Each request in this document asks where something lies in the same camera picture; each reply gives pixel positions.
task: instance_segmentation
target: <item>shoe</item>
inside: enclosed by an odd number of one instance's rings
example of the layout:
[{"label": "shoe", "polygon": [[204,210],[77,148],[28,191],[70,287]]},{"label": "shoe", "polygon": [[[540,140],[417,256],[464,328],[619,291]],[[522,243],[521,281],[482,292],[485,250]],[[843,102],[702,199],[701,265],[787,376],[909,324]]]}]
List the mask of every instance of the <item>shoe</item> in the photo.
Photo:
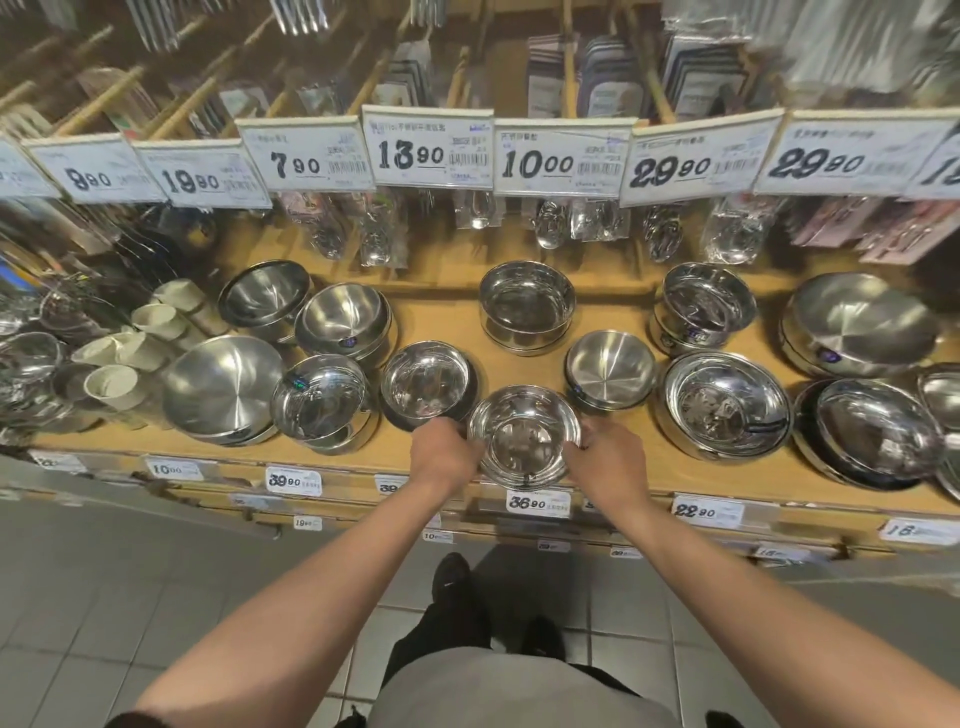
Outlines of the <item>shoe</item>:
[{"label": "shoe", "polygon": [[446,554],[437,565],[437,570],[433,572],[433,587],[430,593],[433,595],[434,602],[439,601],[440,593],[454,584],[471,579],[470,564],[467,559],[456,551]]},{"label": "shoe", "polygon": [[520,645],[521,655],[535,657],[552,657],[554,660],[566,662],[566,646],[564,636],[552,621],[543,615],[537,615],[527,624],[523,633],[523,643]]}]

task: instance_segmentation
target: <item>tiled floor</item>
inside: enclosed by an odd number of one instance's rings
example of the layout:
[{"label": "tiled floor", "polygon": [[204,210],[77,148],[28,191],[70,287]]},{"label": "tiled floor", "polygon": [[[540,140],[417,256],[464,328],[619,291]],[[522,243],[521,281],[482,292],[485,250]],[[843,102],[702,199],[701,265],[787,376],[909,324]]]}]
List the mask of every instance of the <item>tiled floor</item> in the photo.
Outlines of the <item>tiled floor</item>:
[{"label": "tiled floor", "polygon": [[[184,650],[327,533],[261,541],[96,506],[0,501],[0,726],[100,728]],[[474,566],[510,648],[542,612],[571,662],[601,667],[703,728],[707,709],[746,728],[773,719],[642,561],[530,548],[417,543],[310,722],[369,711],[394,642],[430,600],[452,548]]]}]

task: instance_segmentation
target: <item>person's right hand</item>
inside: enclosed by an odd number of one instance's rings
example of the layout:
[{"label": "person's right hand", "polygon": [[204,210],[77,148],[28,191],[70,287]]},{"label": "person's right hand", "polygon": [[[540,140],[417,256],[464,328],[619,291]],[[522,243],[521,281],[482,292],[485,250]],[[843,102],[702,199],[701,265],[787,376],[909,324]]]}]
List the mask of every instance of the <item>person's right hand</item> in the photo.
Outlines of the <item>person's right hand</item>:
[{"label": "person's right hand", "polygon": [[564,443],[564,461],[590,501],[611,520],[628,509],[652,506],[643,441],[623,425],[601,418],[586,418],[583,431],[583,449]]}]

